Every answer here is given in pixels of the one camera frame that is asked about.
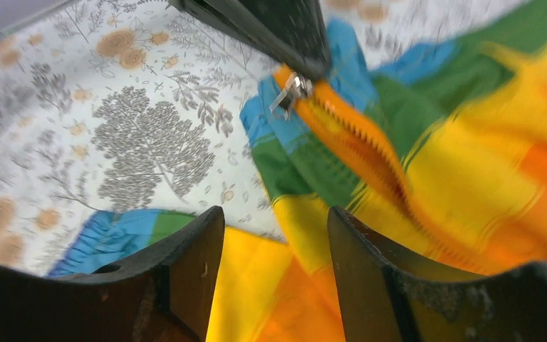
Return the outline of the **rainbow striped jacket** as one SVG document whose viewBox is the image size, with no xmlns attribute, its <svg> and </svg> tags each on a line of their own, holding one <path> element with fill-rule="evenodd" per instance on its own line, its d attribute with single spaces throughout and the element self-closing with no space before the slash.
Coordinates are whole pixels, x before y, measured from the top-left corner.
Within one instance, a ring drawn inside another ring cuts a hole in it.
<svg viewBox="0 0 547 342">
<path fill-rule="evenodd" d="M 389 203 L 364 225 L 441 264 L 482 276 L 547 262 L 547 1 L 490 25 L 419 43 L 368 70 L 353 29 L 325 24 L 331 69 L 291 111 Z M 146 209 L 173 235 L 196 219 Z M 238 264 L 227 244 L 204 341 L 347 341 L 331 272 Z"/>
</svg>

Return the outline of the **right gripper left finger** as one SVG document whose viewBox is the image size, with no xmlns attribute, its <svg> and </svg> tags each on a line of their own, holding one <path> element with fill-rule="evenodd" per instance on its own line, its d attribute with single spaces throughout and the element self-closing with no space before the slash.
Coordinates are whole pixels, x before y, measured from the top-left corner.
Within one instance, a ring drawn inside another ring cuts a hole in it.
<svg viewBox="0 0 547 342">
<path fill-rule="evenodd" d="M 91 274 L 47 279 L 0 266 L 0 341 L 204 341 L 224 230 L 214 206 Z"/>
</svg>

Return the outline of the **silver zipper slider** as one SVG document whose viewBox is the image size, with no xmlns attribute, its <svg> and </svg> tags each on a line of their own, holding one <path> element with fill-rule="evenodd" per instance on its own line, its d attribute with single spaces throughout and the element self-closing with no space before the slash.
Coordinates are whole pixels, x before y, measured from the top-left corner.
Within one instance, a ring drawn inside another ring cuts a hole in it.
<svg viewBox="0 0 547 342">
<path fill-rule="evenodd" d="M 284 120 L 290 120 L 291 111 L 300 98 L 308 98 L 313 94 L 313 82 L 312 80 L 292 72 L 285 85 L 281 89 L 280 93 L 276 96 L 269 109 L 271 113 L 277 118 L 283 118 Z"/>
</svg>

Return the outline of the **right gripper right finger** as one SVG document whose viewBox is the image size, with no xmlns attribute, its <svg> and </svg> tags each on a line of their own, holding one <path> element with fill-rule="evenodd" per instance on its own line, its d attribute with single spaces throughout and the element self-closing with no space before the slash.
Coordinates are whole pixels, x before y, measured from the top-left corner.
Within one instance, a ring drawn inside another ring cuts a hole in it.
<svg viewBox="0 0 547 342">
<path fill-rule="evenodd" d="M 547 341 L 547 262 L 473 274 L 341 207 L 329 211 L 328 236 L 347 341 Z"/>
</svg>

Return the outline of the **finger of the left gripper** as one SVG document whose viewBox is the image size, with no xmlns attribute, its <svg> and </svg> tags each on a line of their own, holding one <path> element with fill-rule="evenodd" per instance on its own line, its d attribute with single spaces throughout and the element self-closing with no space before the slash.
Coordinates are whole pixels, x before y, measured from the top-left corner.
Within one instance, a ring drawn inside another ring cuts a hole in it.
<svg viewBox="0 0 547 342">
<path fill-rule="evenodd" d="M 312 81 L 323 79 L 331 69 L 318 0 L 178 0 L 168 4 Z"/>
</svg>

